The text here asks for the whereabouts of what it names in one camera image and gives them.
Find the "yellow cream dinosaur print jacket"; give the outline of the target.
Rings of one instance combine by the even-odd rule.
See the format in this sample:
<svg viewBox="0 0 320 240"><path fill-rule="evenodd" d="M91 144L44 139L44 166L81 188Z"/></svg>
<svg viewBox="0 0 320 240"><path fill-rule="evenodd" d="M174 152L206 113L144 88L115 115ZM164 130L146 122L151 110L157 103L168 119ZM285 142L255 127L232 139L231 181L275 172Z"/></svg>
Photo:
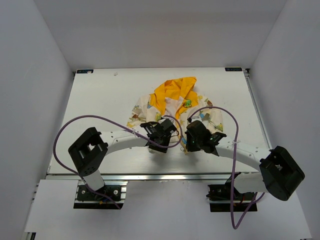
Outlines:
<svg viewBox="0 0 320 240"><path fill-rule="evenodd" d="M141 96L132 109L126 124L133 129L144 122L159 122L161 117L175 117L182 130L187 130L187 119L201 121L211 132L223 132L222 112L210 108L214 104L203 94L194 91L197 79L183 77L167 80L154 90L154 93Z"/></svg>

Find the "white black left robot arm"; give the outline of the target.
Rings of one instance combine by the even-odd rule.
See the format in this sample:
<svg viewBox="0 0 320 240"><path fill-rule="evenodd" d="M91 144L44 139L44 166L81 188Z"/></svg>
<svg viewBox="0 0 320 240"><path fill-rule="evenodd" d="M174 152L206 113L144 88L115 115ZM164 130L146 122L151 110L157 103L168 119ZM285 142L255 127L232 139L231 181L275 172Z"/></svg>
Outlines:
<svg viewBox="0 0 320 240"><path fill-rule="evenodd" d="M89 186L88 193L99 200L106 187L99 167L107 154L134 147L147 147L149 151L166 153L176 126L169 119L160 123L145 122L128 130L100 132L90 127L69 147L68 153L78 175Z"/></svg>

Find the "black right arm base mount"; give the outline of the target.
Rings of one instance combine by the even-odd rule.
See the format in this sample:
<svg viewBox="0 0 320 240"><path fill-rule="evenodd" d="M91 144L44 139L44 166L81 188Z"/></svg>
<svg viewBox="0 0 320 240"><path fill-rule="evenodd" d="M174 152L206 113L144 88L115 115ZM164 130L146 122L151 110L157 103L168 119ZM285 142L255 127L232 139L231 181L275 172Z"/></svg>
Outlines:
<svg viewBox="0 0 320 240"><path fill-rule="evenodd" d="M231 183L229 174L203 174L203 180L207 182L211 213L230 213ZM253 192L239 193L236 189L233 193L233 211L243 213L254 198Z"/></svg>

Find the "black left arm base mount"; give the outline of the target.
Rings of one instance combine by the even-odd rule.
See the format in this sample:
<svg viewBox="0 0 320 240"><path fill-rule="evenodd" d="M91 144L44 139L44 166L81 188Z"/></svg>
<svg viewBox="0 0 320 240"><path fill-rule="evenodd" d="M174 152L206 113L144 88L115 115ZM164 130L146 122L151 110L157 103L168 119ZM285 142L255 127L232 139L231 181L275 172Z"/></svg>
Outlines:
<svg viewBox="0 0 320 240"><path fill-rule="evenodd" d="M120 210L126 199L127 182L106 181L104 187L97 190L97 192L98 194L90 191L80 181L75 191L73 208L83 210Z"/></svg>

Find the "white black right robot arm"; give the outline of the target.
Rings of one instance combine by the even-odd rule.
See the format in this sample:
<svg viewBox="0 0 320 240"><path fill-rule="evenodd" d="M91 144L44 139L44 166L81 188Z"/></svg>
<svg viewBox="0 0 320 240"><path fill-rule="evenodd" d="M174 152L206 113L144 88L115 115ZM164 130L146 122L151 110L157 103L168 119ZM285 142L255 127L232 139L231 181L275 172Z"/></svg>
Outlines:
<svg viewBox="0 0 320 240"><path fill-rule="evenodd" d="M225 192L233 200L244 193L260 192L287 201L305 179L303 170L282 146L268 149L236 143L222 132L211 133L199 120L188 124L186 136L188 152L204 151L255 169L254 173L236 173L228 179Z"/></svg>

